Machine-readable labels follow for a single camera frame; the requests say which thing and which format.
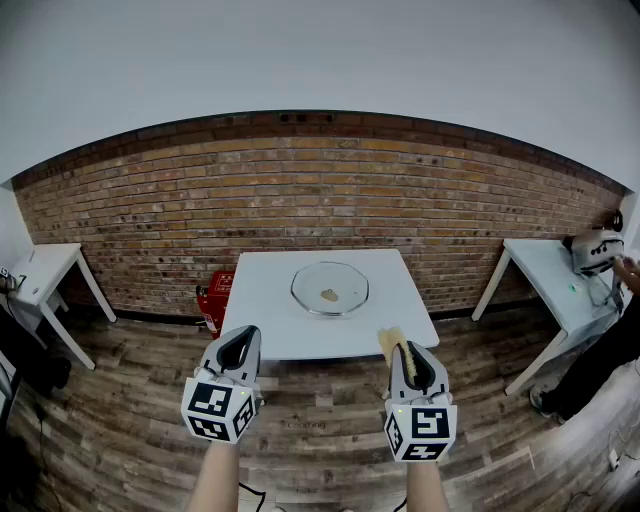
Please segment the white side table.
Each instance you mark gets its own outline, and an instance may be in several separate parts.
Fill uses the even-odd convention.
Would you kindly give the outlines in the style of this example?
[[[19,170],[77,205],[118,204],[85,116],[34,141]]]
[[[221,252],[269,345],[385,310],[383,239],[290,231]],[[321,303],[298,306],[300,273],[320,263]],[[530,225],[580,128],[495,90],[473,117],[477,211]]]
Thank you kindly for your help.
[[[95,363],[76,343],[55,314],[57,308],[69,310],[57,292],[57,286],[74,265],[79,267],[107,319],[112,323],[116,322],[116,315],[89,269],[80,243],[35,245],[32,251],[10,270],[10,274],[17,278],[18,286],[8,294],[8,298],[20,306],[37,310],[72,353],[93,371]]]
[[[559,325],[559,332],[505,388],[516,393],[548,361],[603,334],[629,304],[630,293],[613,274],[612,267],[598,275],[575,274],[569,251],[559,240],[506,239],[503,253],[473,314],[477,321],[493,297],[507,266],[514,262],[521,270]],[[572,292],[570,285],[579,287]]]

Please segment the yellow sponge brush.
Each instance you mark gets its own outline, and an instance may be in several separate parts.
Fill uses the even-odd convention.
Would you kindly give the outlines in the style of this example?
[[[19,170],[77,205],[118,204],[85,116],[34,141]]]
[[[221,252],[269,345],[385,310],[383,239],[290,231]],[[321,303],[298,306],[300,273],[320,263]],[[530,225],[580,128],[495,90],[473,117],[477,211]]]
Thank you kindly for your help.
[[[388,367],[391,367],[392,365],[393,349],[396,346],[400,347],[401,352],[405,356],[406,376],[409,379],[409,383],[414,384],[415,377],[417,376],[417,368],[415,365],[413,354],[411,352],[409,341],[405,337],[402,330],[399,327],[381,329],[378,331],[378,341],[381,347],[381,352]]]

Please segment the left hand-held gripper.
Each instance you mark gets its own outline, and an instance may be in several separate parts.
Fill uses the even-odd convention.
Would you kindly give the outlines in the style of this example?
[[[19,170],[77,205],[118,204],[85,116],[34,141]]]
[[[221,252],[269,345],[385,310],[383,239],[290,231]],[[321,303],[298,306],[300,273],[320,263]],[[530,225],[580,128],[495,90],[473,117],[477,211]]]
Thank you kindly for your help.
[[[212,341],[201,366],[186,380],[181,414],[198,438],[238,443],[264,404],[257,382],[261,331],[255,325],[234,328]]]

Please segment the round glass plate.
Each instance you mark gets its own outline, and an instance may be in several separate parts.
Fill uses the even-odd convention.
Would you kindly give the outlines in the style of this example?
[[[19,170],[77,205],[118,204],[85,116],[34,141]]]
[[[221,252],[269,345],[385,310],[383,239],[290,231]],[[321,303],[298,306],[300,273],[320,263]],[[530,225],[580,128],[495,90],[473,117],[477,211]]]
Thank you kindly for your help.
[[[320,261],[298,270],[290,293],[307,312],[326,317],[346,316],[369,299],[369,280],[355,267]]]

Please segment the white device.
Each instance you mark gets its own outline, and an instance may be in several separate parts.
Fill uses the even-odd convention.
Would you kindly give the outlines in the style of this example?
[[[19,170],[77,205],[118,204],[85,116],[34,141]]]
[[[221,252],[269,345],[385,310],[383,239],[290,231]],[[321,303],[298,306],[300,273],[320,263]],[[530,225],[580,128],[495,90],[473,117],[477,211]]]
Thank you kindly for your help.
[[[591,277],[609,270],[615,257],[624,255],[624,241],[612,230],[594,229],[566,236],[562,245],[569,251],[575,274]]]

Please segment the person's left forearm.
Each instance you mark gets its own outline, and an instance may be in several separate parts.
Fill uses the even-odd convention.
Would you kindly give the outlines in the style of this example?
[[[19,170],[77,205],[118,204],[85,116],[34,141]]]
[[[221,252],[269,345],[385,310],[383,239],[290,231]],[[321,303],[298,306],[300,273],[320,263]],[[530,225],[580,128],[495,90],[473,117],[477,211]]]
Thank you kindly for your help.
[[[238,444],[211,442],[203,459],[187,512],[237,512]]]

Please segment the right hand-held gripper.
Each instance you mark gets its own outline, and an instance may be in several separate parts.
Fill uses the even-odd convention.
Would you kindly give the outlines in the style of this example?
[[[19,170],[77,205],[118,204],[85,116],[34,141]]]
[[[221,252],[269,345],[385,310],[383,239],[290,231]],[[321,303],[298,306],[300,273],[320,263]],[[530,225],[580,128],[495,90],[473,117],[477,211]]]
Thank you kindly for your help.
[[[415,398],[416,390],[429,398]],[[457,406],[448,393],[444,365],[413,341],[396,344],[391,352],[389,392],[384,432],[394,461],[441,461],[454,444],[457,430]]]

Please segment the red fire extinguisher box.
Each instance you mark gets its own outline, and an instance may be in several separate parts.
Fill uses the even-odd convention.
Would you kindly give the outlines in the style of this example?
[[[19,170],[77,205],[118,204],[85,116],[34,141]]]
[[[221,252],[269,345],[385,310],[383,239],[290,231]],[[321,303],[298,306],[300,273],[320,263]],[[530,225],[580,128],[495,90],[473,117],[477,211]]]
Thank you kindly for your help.
[[[208,286],[196,286],[196,298],[204,322],[214,340],[221,335],[233,284],[234,271],[215,271]]]

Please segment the person's right forearm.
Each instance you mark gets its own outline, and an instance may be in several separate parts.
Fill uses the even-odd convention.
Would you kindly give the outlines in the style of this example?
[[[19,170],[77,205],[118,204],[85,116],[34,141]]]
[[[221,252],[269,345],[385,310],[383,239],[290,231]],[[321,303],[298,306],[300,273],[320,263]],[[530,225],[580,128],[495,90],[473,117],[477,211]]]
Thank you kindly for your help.
[[[407,464],[406,512],[449,512],[448,501],[435,462]]]

